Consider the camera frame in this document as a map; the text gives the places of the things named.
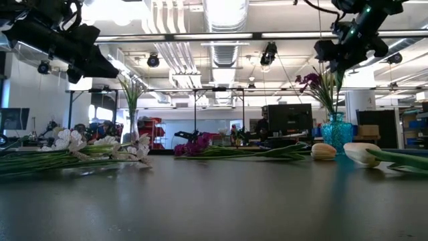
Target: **pillar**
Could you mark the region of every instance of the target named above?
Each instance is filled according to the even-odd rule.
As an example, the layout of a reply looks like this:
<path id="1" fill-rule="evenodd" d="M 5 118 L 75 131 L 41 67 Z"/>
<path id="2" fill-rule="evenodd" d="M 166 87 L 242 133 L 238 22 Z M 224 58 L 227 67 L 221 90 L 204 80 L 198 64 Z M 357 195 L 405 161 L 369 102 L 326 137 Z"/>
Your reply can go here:
<path id="1" fill-rule="evenodd" d="M 375 87 L 375 75 L 371 67 L 356 70 L 358 73 L 347 74 L 344 79 L 346 87 Z M 352 90 L 345 93 L 347 121 L 358 124 L 356 111 L 376 110 L 376 96 L 374 90 Z"/>

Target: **clear vase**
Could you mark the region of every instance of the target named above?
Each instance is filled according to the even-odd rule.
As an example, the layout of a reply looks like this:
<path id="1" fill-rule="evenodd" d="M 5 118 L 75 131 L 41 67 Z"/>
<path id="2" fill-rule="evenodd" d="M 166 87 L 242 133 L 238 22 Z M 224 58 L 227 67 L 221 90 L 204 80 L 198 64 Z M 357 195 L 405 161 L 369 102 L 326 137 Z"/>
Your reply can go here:
<path id="1" fill-rule="evenodd" d="M 129 119 L 130 119 L 130 141 L 135 142 L 140 138 L 138 132 L 138 110 L 129 110 Z"/>
<path id="2" fill-rule="evenodd" d="M 329 123 L 322 125 L 322 138 L 324 143 L 333 146 L 337 155 L 343 155 L 343 145 L 352 142 L 352 124 L 343 121 L 343 112 L 329 113 Z"/>

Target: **computer monitor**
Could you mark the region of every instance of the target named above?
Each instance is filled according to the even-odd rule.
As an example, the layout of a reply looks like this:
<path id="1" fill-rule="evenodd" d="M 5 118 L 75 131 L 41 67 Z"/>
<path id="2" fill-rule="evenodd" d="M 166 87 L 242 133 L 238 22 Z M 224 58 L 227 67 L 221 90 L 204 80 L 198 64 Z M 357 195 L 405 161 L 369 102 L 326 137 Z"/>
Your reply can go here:
<path id="1" fill-rule="evenodd" d="M 27 129 L 29 108 L 0 108 L 0 129 Z"/>
<path id="2" fill-rule="evenodd" d="M 269 131 L 283 135 L 312 129 L 311 104 L 275 104 L 267 106 Z"/>

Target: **gray tabletop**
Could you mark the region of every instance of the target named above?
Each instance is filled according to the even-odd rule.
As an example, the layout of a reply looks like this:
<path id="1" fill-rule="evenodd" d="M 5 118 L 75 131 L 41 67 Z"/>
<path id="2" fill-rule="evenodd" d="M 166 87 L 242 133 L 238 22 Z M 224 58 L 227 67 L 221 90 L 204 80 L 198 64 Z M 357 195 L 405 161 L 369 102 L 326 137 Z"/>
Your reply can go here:
<path id="1" fill-rule="evenodd" d="M 0 183 L 0 240 L 428 240 L 428 178 L 337 162 L 173 161 Z"/>

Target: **robotic arm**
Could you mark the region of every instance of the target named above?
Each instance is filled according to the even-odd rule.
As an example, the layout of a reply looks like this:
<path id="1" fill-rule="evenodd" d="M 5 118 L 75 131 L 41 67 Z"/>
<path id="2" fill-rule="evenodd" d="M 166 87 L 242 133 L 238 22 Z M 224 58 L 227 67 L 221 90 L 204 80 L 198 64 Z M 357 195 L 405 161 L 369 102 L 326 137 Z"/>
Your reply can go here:
<path id="1" fill-rule="evenodd" d="M 72 12 L 75 4 L 77 11 Z M 79 0 L 0 0 L 0 30 L 9 46 L 23 42 L 43 51 L 48 58 L 69 64 L 69 82 L 83 77 L 115 78 L 119 71 L 101 54 L 94 43 L 100 30 L 80 25 Z M 67 29 L 68 22 L 76 17 Z"/>
<path id="2" fill-rule="evenodd" d="M 316 58 L 321 62 L 330 62 L 330 71 L 345 71 L 367 59 L 366 53 L 374 50 L 375 57 L 385 57 L 388 46 L 378 36 L 377 30 L 388 15 L 403 12 L 403 2 L 395 0 L 332 0 L 339 13 L 314 6 L 309 0 L 304 0 L 311 7 L 320 11 L 338 15 L 332 24 L 332 32 L 338 36 L 338 43 L 331 40 L 319 40 L 315 43 Z M 347 13 L 357 13 L 351 22 L 339 22 Z"/>

